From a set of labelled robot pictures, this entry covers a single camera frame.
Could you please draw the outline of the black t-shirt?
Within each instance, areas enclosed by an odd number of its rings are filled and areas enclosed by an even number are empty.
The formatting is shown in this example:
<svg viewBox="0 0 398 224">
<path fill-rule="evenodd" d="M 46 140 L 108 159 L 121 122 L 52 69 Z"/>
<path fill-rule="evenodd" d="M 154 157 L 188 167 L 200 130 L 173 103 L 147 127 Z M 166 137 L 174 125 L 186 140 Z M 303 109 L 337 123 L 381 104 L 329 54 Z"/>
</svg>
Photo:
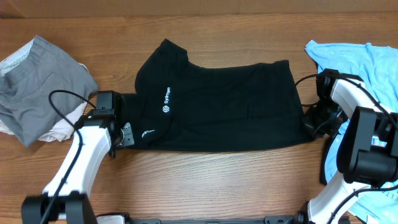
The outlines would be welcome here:
<svg viewBox="0 0 398 224">
<path fill-rule="evenodd" d="M 203 68 L 164 40 L 123 94 L 122 123 L 136 149 L 251 151 L 310 142 L 286 60 Z"/>
</svg>

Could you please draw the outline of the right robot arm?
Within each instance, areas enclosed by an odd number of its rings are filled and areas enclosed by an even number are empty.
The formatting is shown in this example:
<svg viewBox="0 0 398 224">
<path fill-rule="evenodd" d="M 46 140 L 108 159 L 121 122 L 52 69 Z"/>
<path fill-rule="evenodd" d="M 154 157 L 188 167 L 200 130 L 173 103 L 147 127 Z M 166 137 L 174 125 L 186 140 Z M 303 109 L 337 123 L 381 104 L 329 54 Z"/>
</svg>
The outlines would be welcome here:
<svg viewBox="0 0 398 224">
<path fill-rule="evenodd" d="M 319 101 L 303 117 L 306 130 L 322 133 L 332 121 L 326 115 L 339 111 L 349 125 L 337 152 L 337 172 L 294 223 L 338 223 L 364 194 L 385 191 L 385 183 L 397 180 L 397 114 L 386 110 L 357 75 L 325 69 L 314 78 Z"/>
</svg>

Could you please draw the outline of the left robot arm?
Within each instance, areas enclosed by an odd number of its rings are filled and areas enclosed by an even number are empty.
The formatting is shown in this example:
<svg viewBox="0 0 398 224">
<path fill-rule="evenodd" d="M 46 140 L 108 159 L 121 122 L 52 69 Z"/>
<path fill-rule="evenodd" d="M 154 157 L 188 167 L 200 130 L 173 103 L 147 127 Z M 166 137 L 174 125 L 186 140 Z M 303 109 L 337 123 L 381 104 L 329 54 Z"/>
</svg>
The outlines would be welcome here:
<svg viewBox="0 0 398 224">
<path fill-rule="evenodd" d="M 61 167 L 40 196 L 28 196 L 21 206 L 23 223 L 45 224 L 59 220 L 67 223 L 131 223 L 127 213 L 96 216 L 90 192 L 105 155 L 133 146 L 129 123 L 119 122 L 121 95 L 99 91 L 93 109 L 73 124 L 73 142 Z"/>
</svg>

